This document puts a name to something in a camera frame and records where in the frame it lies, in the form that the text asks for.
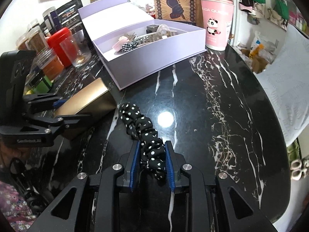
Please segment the red canister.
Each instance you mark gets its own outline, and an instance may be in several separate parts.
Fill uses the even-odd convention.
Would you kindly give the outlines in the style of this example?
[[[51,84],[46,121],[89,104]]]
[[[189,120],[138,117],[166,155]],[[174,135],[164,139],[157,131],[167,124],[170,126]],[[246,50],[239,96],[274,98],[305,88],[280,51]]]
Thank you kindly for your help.
[[[65,68],[71,66],[72,63],[66,56],[60,44],[70,36],[72,36],[70,29],[64,27],[61,30],[58,30],[53,35],[51,35],[47,40],[47,44],[49,45],[50,48],[52,48],[55,51],[55,53],[57,54],[58,58],[60,59],[61,63]]]

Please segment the lower pink panda cup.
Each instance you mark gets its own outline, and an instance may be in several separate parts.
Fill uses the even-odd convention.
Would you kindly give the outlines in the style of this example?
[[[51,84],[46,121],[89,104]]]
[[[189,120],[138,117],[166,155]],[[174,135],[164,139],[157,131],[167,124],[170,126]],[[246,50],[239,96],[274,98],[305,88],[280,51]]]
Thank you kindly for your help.
[[[214,0],[200,1],[206,29],[206,47],[224,51],[232,27],[235,6]]]

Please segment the orange spice jar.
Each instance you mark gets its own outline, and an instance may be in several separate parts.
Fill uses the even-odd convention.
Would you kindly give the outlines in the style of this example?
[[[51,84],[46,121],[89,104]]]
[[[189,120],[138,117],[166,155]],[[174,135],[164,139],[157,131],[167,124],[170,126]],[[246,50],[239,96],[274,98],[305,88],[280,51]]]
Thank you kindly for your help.
[[[55,80],[65,69],[53,49],[45,49],[34,59],[34,64],[40,68],[49,80]]]

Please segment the clear drinking glass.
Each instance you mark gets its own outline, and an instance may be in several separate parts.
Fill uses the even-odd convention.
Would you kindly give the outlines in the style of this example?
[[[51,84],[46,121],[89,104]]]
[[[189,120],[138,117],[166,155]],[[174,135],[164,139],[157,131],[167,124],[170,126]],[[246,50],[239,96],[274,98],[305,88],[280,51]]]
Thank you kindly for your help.
[[[65,39],[60,46],[75,68],[83,66],[92,57],[83,30]]]

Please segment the brown printed paper bag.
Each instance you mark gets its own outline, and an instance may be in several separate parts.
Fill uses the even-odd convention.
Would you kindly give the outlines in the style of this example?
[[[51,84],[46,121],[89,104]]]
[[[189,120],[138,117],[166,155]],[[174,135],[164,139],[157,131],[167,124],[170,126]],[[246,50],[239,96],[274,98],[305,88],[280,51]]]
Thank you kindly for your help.
[[[155,17],[193,26],[203,26],[200,0],[154,0]]]

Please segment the dark blue bottle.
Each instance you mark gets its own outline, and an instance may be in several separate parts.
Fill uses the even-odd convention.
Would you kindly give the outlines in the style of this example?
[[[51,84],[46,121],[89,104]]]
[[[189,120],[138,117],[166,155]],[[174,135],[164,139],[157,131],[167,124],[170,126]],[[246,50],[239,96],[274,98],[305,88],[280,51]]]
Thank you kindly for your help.
[[[59,20],[59,16],[55,7],[50,7],[46,11],[43,12],[43,19],[46,27],[51,35],[55,34],[62,28],[61,22]]]

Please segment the pink round compact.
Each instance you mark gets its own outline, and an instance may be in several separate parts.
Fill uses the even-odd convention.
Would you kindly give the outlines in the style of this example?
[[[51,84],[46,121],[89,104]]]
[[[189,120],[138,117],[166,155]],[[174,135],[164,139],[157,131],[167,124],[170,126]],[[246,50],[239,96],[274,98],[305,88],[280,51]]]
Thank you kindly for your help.
[[[123,46],[124,44],[128,43],[128,42],[130,42],[130,40],[129,40],[127,37],[121,36],[121,37],[118,39],[117,43],[115,43],[115,44],[112,46],[112,49],[113,49],[115,52],[119,52],[119,51],[121,51],[122,46]]]

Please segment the grey leaf pattern chair cover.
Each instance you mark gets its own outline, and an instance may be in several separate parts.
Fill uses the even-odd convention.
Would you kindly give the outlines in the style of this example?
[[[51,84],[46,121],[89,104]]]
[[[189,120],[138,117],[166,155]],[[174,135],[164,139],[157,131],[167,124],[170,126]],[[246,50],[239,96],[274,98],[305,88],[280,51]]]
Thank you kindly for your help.
[[[291,145],[308,125],[308,39],[288,25],[283,47],[265,71],[256,75]]]

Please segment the black printed brochure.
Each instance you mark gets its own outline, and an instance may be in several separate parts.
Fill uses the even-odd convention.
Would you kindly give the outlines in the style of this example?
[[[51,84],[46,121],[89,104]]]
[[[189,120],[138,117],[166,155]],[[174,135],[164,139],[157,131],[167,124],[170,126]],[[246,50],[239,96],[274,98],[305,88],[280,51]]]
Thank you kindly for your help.
[[[81,23],[79,9],[83,7],[81,0],[71,0],[56,9],[62,27],[72,29]]]

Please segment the brown spice jar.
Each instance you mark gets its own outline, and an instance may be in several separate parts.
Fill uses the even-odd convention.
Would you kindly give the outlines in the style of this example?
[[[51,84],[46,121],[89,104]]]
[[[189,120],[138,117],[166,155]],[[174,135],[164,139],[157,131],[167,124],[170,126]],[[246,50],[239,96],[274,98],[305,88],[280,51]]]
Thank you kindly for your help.
[[[27,34],[26,46],[29,50],[34,50],[37,54],[43,52],[48,49],[49,46],[45,39],[45,35],[43,34],[41,28],[36,26],[32,28]]]

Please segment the small dark square case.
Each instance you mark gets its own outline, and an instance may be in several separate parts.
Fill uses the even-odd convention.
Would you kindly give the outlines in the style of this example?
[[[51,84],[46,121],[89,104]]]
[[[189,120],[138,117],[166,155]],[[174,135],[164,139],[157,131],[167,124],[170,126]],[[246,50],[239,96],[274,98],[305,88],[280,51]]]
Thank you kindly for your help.
[[[155,25],[155,24],[153,24],[153,25],[148,25],[148,26],[146,27],[146,34],[156,33],[157,30],[158,30],[158,28],[159,28],[159,25]]]

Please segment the lilac open gift box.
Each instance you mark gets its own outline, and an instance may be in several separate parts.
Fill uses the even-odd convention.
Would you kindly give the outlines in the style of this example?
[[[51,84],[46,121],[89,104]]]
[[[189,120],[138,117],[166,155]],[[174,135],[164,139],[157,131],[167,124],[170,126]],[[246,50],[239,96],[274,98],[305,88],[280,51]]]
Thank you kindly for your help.
[[[79,14],[101,61],[120,90],[205,50],[205,29],[153,19],[128,0],[99,0],[80,8]],[[129,52],[112,49],[121,36],[135,40],[153,24],[166,24],[180,33]]]

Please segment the gold rectangular box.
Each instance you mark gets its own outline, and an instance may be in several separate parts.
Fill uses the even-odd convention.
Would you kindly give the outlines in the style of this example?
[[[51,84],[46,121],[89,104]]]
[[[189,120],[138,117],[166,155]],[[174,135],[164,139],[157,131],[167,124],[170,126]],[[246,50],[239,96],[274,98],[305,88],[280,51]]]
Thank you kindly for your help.
[[[116,108],[116,102],[101,78],[74,94],[54,113],[54,117],[89,114],[102,117]]]

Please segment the black white gingham scrunchie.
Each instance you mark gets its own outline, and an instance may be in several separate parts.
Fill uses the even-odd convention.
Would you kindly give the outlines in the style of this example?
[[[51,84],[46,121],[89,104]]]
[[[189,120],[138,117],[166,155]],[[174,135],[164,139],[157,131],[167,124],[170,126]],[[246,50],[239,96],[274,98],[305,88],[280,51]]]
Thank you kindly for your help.
[[[121,51],[129,52],[129,51],[134,50],[135,48],[137,48],[138,45],[139,45],[139,41],[132,40],[132,41],[130,41],[128,43],[123,44],[122,47],[121,47]]]

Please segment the white pearl hair claw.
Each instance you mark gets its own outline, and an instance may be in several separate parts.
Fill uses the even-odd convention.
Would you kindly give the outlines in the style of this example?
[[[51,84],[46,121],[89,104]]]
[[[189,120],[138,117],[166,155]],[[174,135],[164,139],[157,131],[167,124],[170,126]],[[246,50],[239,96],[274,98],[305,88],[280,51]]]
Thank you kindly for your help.
[[[158,26],[156,32],[147,33],[145,35],[139,36],[135,39],[137,46],[142,46],[145,44],[150,44],[159,40],[167,39],[178,35],[180,32],[177,30],[170,29],[166,24],[161,24]]]

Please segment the black polka dot scrunchie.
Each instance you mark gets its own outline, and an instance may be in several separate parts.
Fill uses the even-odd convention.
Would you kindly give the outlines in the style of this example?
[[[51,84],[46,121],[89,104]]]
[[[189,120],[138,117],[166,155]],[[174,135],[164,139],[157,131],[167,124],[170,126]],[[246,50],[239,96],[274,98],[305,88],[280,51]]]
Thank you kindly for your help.
[[[140,142],[139,164],[157,180],[159,186],[166,183],[166,149],[150,118],[141,113],[136,104],[124,103],[119,108],[127,134]]]

